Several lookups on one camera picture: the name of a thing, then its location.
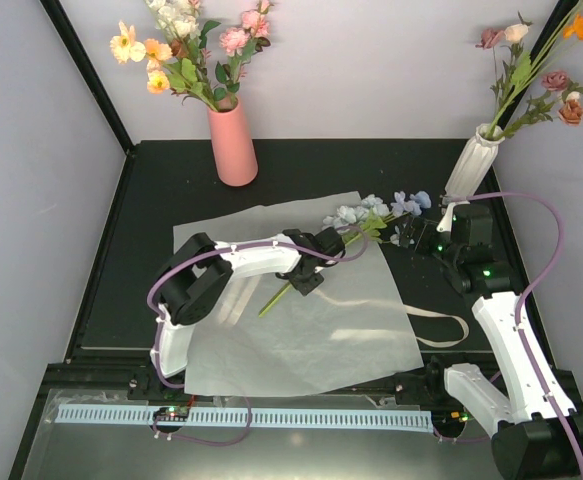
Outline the blue hydrangea stem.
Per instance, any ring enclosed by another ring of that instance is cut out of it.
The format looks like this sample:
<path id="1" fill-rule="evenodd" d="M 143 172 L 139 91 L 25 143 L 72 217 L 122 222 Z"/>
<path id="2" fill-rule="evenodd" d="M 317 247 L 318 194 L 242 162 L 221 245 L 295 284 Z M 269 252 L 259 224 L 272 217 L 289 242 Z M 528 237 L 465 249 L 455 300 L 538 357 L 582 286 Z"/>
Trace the blue hydrangea stem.
<path id="1" fill-rule="evenodd" d="M 375 194 L 370 194 L 357 206 L 341 206 L 336 213 L 323 220 L 323 227 L 334 227 L 344 237 L 345 245 L 362 239 L 362 234 L 348 229 L 357 225 L 371 240 L 382 242 L 380 234 L 387 226 L 405 216 L 420 216 L 432 206 L 425 191 L 407 195 L 403 191 L 394 193 L 393 201 L 385 203 Z"/>

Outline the white wrapping paper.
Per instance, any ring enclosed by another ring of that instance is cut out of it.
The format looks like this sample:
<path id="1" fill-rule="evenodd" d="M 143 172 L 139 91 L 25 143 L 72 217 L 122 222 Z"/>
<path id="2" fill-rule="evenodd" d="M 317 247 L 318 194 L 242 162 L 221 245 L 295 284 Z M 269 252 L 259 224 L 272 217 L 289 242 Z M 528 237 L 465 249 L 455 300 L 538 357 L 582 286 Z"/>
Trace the white wrapping paper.
<path id="1" fill-rule="evenodd" d="M 294 397 L 415 370 L 418 342 L 380 246 L 327 269 L 307 296 L 272 274 L 231 281 L 192 336 L 185 390 L 196 395 Z"/>

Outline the cream ribbon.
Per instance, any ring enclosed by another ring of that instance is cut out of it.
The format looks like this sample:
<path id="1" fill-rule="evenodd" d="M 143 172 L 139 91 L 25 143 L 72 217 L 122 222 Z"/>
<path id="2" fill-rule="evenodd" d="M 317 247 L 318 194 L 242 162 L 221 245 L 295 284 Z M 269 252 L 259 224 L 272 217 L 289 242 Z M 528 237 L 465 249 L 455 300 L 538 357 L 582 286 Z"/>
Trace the cream ribbon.
<path id="1" fill-rule="evenodd" d="M 282 282 L 271 274 L 237 280 L 222 295 L 210 324 L 232 342 L 285 353 L 410 352 L 449 348 L 468 336 L 464 318 L 406 304 L 386 267 L 344 265 L 323 276 L 309 295 L 292 290 L 263 316 L 258 310 Z"/>

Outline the mauve brown rose stem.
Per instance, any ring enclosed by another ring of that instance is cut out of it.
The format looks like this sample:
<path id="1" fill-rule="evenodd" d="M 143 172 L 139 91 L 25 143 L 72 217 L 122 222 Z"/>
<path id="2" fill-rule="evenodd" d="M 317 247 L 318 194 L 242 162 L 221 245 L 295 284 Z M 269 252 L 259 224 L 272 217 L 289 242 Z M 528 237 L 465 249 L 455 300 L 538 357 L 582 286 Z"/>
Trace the mauve brown rose stem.
<path id="1" fill-rule="evenodd" d="M 583 86 L 563 70 L 547 73 L 540 80 L 544 92 L 526 100 L 525 111 L 492 140 L 512 138 L 520 129 L 542 122 L 560 120 L 568 126 L 579 126 L 583 120 Z"/>

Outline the pink cream rose stem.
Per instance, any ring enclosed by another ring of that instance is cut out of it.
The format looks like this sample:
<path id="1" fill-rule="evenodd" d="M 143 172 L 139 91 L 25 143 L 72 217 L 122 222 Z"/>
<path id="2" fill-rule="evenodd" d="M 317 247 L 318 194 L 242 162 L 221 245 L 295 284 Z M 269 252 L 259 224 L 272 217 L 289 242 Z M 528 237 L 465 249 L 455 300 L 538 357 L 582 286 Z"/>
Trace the pink cream rose stem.
<path id="1" fill-rule="evenodd" d="M 490 141 L 503 136 L 497 133 L 498 123 L 511 105 L 522 81 L 528 77 L 531 68 L 530 53 L 524 48 L 523 40 L 533 25 L 517 12 L 516 23 L 507 27 L 488 27 L 482 31 L 478 49 L 492 53 L 494 83 L 490 89 L 495 96 L 494 117 L 481 135 Z"/>

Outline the orange poppy stem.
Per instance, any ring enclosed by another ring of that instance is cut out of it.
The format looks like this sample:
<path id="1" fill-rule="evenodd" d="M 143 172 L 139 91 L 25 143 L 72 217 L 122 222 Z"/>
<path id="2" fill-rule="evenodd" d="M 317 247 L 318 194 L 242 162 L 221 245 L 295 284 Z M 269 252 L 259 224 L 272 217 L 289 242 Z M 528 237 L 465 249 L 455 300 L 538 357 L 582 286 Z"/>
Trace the orange poppy stem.
<path id="1" fill-rule="evenodd" d="M 550 29 L 549 37 L 538 53 L 533 54 L 524 46 L 524 48 L 530 53 L 530 73 L 528 74 L 528 77 L 522 81 L 518 93 L 515 95 L 507 110 L 513 107 L 517 98 L 525 95 L 525 91 L 533 83 L 537 82 L 540 84 L 543 75 L 557 71 L 553 68 L 557 59 L 564 55 L 570 47 L 579 43 L 583 43 L 583 1 L 577 1 L 574 6 L 569 8 L 566 16 L 558 21 L 558 25 Z M 501 118 L 498 123 L 498 126 L 501 129 L 517 119 L 516 118 L 503 126 L 501 124 Z"/>

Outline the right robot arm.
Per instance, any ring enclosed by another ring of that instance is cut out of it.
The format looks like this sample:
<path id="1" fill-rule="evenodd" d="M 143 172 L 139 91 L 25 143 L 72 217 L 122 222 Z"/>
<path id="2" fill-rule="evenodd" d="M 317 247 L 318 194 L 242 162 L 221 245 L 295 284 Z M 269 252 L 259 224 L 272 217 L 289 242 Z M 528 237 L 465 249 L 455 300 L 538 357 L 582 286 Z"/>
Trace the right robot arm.
<path id="1" fill-rule="evenodd" d="M 526 313 L 522 287 L 492 245 L 484 205 L 449 205 L 438 222 L 407 215 L 397 244 L 439 262 L 453 289 L 470 303 L 495 357 L 498 389 L 471 363 L 433 358 L 425 388 L 438 402 L 458 401 L 487 434 L 504 479 L 583 477 L 583 413 L 560 386 Z"/>

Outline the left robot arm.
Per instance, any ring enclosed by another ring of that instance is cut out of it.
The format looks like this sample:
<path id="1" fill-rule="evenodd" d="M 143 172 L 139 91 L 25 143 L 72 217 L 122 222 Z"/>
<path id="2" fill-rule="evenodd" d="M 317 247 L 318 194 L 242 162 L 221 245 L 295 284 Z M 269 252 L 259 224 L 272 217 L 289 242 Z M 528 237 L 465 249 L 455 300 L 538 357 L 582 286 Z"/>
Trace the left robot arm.
<path id="1" fill-rule="evenodd" d="M 345 253 L 344 240 L 332 227 L 317 234 L 286 229 L 237 243 L 193 235 L 162 267 L 147 294 L 158 326 L 150 351 L 152 389 L 164 399 L 184 391 L 194 327 L 212 312 L 231 282 L 273 274 L 306 296 L 324 281 L 321 271 L 342 261 Z"/>

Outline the white ribbed vase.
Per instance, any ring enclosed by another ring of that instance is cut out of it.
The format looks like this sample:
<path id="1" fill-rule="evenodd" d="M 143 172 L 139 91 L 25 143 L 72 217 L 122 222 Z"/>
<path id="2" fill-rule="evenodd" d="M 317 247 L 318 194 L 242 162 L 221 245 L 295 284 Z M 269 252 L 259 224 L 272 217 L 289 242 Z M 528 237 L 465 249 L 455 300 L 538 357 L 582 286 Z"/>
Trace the white ribbed vase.
<path id="1" fill-rule="evenodd" d="M 499 126 L 494 131 L 496 140 L 487 137 L 489 132 L 490 125 L 481 124 L 466 142 L 446 183 L 443 205 L 448 205 L 452 199 L 472 196 L 477 191 L 499 152 L 499 145 L 504 141 Z"/>

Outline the pink vase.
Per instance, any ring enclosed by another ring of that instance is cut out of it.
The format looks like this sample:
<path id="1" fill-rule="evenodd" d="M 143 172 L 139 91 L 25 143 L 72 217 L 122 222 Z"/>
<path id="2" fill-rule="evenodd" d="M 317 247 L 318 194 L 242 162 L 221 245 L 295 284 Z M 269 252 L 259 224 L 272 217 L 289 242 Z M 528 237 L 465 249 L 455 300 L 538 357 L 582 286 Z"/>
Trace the pink vase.
<path id="1" fill-rule="evenodd" d="M 251 183 L 258 174 L 258 163 L 242 102 L 230 111 L 207 111 L 210 138 L 217 174 L 231 187 Z"/>

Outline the flowers in pink vase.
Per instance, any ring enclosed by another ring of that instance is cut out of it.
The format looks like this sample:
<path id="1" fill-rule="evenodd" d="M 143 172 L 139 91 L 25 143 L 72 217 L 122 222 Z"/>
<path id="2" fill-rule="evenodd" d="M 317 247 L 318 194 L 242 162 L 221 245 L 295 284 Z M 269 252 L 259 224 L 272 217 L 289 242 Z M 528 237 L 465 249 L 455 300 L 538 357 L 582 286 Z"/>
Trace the flowers in pink vase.
<path id="1" fill-rule="evenodd" d="M 117 63 L 143 63 L 151 94 L 168 92 L 184 100 L 196 99 L 215 113 L 234 110 L 245 66 L 271 46 L 268 16 L 274 3 L 259 1 L 242 12 L 237 25 L 219 35 L 226 59 L 214 68 L 208 40 L 221 23 L 200 19 L 199 1 L 148 1 L 146 6 L 163 38 L 140 40 L 134 26 L 119 22 L 119 33 L 109 42 Z"/>

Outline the right circuit board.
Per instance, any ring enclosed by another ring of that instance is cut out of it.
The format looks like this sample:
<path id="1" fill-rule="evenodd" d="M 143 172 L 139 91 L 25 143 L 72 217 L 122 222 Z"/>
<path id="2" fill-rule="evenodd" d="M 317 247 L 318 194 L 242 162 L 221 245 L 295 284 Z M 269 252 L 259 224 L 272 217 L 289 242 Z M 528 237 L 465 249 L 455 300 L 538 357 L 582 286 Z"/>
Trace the right circuit board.
<path id="1" fill-rule="evenodd" d="M 432 420 L 434 423 L 446 425 L 472 422 L 475 417 L 465 410 L 433 411 Z"/>

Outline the circuit board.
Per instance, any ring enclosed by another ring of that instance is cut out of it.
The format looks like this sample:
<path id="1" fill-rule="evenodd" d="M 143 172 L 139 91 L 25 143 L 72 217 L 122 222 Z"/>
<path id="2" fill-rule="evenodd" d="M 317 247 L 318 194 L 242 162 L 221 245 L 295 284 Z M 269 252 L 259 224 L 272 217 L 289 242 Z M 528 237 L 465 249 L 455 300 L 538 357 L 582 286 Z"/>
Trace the circuit board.
<path id="1" fill-rule="evenodd" d="M 165 406 L 158 408 L 153 414 L 154 422 L 184 422 L 189 416 L 187 406 Z"/>
<path id="2" fill-rule="evenodd" d="M 446 425 L 472 422 L 475 417 L 465 410 L 433 411 L 432 420 L 434 423 Z"/>

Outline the left circuit board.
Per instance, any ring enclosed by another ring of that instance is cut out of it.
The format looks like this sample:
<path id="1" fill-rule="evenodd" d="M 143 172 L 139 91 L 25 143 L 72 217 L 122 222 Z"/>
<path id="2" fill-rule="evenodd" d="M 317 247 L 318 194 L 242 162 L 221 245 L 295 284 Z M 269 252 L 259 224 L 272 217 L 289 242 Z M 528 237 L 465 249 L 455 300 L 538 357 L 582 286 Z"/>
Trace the left circuit board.
<path id="1" fill-rule="evenodd" d="M 189 416 L 187 406 L 165 406 L 158 408 L 153 414 L 154 422 L 184 422 Z"/>

